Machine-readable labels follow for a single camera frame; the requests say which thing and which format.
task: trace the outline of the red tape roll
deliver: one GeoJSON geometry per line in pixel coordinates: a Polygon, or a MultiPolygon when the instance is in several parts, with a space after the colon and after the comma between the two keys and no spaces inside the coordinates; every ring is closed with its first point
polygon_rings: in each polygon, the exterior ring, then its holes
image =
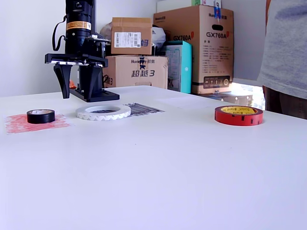
{"type": "Polygon", "coordinates": [[[231,126],[257,126],[263,122],[263,111],[246,106],[222,106],[215,109],[215,120],[231,126]]]}

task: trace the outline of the white wall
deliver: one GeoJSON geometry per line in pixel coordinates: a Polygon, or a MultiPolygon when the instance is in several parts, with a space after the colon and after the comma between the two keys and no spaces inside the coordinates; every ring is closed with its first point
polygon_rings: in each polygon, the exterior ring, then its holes
{"type": "Polygon", "coordinates": [[[264,50],[265,6],[266,0],[222,0],[223,8],[234,11],[237,83],[260,85],[256,80],[264,50]]]}
{"type": "MultiPolygon", "coordinates": [[[[97,0],[97,31],[112,17],[152,17],[156,2],[97,0]]],[[[60,91],[53,65],[44,64],[44,58],[53,53],[52,33],[65,15],[65,0],[6,0],[1,8],[0,97],[60,91]]],[[[64,34],[61,24],[57,39],[64,34]]]]}

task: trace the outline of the person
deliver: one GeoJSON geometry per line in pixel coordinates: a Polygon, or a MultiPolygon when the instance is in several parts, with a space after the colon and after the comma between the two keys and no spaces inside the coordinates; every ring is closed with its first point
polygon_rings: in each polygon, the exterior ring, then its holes
{"type": "Polygon", "coordinates": [[[307,0],[267,0],[266,110],[307,119],[307,0]]]}

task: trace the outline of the red scribble marks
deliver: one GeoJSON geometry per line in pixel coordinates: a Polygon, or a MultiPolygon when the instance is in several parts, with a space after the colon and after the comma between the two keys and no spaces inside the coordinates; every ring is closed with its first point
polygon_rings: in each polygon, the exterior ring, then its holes
{"type": "Polygon", "coordinates": [[[27,115],[20,114],[7,117],[5,120],[5,126],[7,134],[10,134],[39,131],[50,128],[63,128],[69,127],[71,124],[66,122],[65,116],[62,114],[56,114],[56,120],[52,123],[38,125],[28,123],[27,115]]]}

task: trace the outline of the yellow label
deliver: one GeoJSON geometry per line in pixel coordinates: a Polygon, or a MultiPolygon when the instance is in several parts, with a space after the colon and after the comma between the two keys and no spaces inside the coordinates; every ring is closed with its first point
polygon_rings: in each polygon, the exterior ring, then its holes
{"type": "Polygon", "coordinates": [[[92,29],[92,24],[90,24],[88,22],[81,22],[81,21],[67,23],[66,30],[71,30],[71,29],[87,29],[87,30],[91,30],[92,29]]]}
{"type": "Polygon", "coordinates": [[[229,107],[224,107],[221,110],[228,114],[249,115],[257,113],[257,111],[254,110],[253,108],[242,107],[242,106],[229,106],[229,107]]]}

